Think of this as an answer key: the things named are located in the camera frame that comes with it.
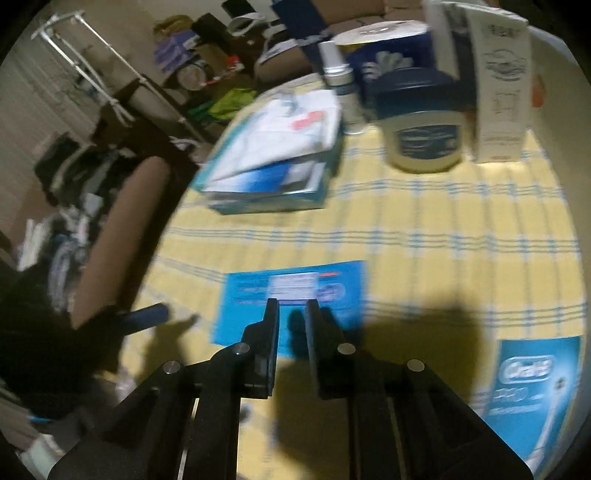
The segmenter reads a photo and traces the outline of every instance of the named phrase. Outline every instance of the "blue lid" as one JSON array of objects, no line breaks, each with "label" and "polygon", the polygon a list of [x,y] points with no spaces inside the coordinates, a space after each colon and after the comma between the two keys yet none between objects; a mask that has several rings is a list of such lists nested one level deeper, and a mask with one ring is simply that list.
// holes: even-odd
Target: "blue lid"
[{"label": "blue lid", "polygon": [[429,110],[459,111],[470,104],[464,84],[435,69],[394,70],[368,83],[366,91],[378,118]]}]

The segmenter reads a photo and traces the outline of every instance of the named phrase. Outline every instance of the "checkered tablecloth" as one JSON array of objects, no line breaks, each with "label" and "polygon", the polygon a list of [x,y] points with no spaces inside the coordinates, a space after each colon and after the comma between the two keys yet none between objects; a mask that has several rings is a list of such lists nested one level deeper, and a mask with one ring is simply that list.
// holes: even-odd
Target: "checkered tablecloth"
[{"label": "checkered tablecloth", "polygon": [[[169,303],[170,328],[198,314],[177,331],[178,353],[193,363],[220,348],[210,332],[225,274],[365,260],[366,346],[391,361],[424,360],[476,411],[488,401],[500,340],[585,334],[577,238],[533,134],[517,163],[416,175],[383,156],[378,128],[347,137],[320,210],[221,216],[189,190],[136,307]],[[167,342],[164,330],[131,336],[122,365],[143,378],[170,359]],[[347,478],[344,407],[316,401],[308,376],[307,366],[281,360],[272,399],[244,401],[244,477]]]}]

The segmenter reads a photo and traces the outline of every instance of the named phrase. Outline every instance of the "spray can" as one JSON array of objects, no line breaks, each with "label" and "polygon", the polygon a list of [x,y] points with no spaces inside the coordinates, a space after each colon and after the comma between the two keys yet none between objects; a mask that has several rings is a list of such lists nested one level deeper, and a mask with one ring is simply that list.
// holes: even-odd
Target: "spray can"
[{"label": "spray can", "polygon": [[320,43],[319,47],[324,65],[324,80],[339,100],[345,134],[363,133],[367,122],[359,101],[359,88],[353,79],[353,69],[344,61],[338,46],[332,40]]}]

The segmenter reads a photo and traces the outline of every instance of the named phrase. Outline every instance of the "blue card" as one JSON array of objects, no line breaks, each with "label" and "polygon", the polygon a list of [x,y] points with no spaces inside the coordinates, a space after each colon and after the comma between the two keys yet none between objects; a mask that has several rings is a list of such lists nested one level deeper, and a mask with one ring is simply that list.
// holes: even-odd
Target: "blue card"
[{"label": "blue card", "polygon": [[341,329],[358,335],[363,321],[363,261],[314,267],[230,273],[213,330],[213,343],[239,342],[244,328],[262,319],[268,298],[279,300],[278,354],[306,354],[308,299],[329,307]]},{"label": "blue card", "polygon": [[503,340],[484,420],[540,473],[579,383],[582,337]]}]

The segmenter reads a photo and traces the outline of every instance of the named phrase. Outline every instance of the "metal screw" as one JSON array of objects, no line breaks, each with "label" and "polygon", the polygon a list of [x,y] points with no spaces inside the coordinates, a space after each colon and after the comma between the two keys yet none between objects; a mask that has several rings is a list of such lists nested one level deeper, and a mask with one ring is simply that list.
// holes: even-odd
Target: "metal screw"
[{"label": "metal screw", "polygon": [[247,353],[251,349],[251,346],[248,343],[239,342],[234,345],[234,353],[237,355],[242,355],[243,353]]},{"label": "metal screw", "polygon": [[341,355],[353,355],[355,353],[355,345],[352,343],[341,343],[336,349]]},{"label": "metal screw", "polygon": [[180,362],[176,360],[169,360],[162,366],[162,370],[164,370],[165,374],[175,374],[181,368]]},{"label": "metal screw", "polygon": [[417,360],[416,358],[409,360],[407,362],[407,367],[409,370],[412,370],[413,372],[422,372],[423,370],[425,370],[425,364],[420,360]]}]

